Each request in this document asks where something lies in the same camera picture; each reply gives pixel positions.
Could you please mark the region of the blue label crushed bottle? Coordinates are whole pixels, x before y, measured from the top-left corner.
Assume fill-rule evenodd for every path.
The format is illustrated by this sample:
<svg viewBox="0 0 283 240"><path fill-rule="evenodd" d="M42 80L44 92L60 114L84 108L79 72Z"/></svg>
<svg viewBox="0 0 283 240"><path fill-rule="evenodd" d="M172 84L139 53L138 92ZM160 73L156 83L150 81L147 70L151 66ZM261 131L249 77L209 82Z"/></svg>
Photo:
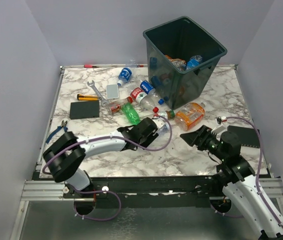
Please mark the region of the blue label crushed bottle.
<svg viewBox="0 0 283 240"><path fill-rule="evenodd" d="M186 70L190 70L200 65L203 61L203 57L201 55L192 56L186 64Z"/></svg>

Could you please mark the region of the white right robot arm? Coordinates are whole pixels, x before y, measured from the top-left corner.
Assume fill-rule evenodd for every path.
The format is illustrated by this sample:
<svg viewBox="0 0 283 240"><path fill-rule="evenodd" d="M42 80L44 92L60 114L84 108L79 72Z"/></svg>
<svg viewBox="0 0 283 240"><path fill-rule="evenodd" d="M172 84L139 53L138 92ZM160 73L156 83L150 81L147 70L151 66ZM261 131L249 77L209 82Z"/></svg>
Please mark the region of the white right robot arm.
<svg viewBox="0 0 283 240"><path fill-rule="evenodd" d="M216 134L206 125L180 137L199 151L208 151L221 160L213 175L211 190L225 195L241 212L260 240L283 240L283 215L261 186L249 162L241 155L241 142L230 131Z"/></svg>

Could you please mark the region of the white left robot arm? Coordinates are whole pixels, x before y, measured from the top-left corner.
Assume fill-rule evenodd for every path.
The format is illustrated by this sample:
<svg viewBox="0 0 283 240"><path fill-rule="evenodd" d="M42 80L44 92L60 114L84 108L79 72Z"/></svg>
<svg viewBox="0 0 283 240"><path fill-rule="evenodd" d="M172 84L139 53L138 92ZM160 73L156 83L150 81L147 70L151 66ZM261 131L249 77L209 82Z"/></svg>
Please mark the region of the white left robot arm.
<svg viewBox="0 0 283 240"><path fill-rule="evenodd" d="M83 160L108 152L146 148L158 137L157 130L156 123L147 117L136 125L94 137L80 138L68 131L43 153L42 171L48 169L56 183L65 182L80 197L87 197L94 187L88 173L80 169Z"/></svg>

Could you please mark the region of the red label water bottle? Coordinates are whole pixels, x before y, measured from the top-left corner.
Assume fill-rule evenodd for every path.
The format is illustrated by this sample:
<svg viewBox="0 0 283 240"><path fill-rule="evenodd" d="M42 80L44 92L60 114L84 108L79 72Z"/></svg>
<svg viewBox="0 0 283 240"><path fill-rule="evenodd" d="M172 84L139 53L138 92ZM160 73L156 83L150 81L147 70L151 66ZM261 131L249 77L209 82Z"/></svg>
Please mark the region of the red label water bottle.
<svg viewBox="0 0 283 240"><path fill-rule="evenodd" d="M159 108L156 106L153 99L147 95L140 87L133 88L130 96L135 100L142 108L149 110L153 113L157 113Z"/></svg>

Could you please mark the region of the green cap tea bottle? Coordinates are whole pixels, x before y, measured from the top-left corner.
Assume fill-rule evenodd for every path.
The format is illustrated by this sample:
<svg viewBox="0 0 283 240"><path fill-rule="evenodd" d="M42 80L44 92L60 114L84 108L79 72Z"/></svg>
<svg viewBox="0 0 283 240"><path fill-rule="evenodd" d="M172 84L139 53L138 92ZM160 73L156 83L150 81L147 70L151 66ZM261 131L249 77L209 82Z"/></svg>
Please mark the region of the green cap tea bottle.
<svg viewBox="0 0 283 240"><path fill-rule="evenodd" d="M173 120L175 118L175 112L173 110L163 110L157 112L156 114L166 118L167 120Z"/></svg>

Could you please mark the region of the large orange label bottle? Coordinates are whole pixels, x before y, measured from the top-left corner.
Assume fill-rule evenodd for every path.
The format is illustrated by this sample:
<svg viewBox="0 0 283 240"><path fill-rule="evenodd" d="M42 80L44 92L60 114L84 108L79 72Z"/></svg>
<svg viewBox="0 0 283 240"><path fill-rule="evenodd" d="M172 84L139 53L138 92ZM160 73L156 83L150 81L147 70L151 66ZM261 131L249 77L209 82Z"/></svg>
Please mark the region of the large orange label bottle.
<svg viewBox="0 0 283 240"><path fill-rule="evenodd" d="M174 121L183 131L188 131L202 120L205 107L203 102L190 102L175 114Z"/></svg>

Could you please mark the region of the crushed orange label bottle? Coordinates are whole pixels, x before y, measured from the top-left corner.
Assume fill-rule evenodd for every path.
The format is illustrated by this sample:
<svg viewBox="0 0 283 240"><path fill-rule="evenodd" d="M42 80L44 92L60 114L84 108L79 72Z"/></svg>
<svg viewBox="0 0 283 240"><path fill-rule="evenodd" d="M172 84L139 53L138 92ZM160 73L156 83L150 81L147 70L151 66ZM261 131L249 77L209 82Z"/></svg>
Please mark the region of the crushed orange label bottle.
<svg viewBox="0 0 283 240"><path fill-rule="evenodd" d="M172 61L172 60L174 60L173 58L171 58L170 56L168 56L168 55L164 55L169 61Z"/></svg>

